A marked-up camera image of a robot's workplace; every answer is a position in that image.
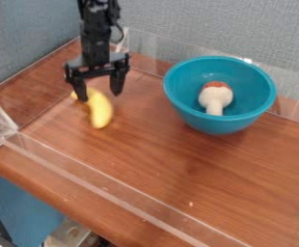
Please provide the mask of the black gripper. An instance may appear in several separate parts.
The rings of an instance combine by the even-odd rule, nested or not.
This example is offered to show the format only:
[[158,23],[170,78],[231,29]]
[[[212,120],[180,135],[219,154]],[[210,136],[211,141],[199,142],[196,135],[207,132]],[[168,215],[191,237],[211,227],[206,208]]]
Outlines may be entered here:
[[88,101],[84,80],[104,75],[110,76],[110,89],[118,96],[124,89],[131,55],[110,50],[111,25],[106,21],[83,20],[80,38],[82,54],[64,64],[64,78],[71,81],[76,97]]

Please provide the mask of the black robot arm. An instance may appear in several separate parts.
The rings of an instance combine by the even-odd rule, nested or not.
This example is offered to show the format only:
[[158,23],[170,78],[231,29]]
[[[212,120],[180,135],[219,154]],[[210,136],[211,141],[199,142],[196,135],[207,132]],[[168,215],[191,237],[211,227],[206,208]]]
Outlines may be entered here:
[[86,80],[110,76],[110,89],[118,96],[131,69],[128,52],[112,52],[110,41],[112,27],[118,23],[120,6],[118,0],[78,0],[80,13],[82,54],[64,64],[64,79],[72,85],[76,98],[88,101]]

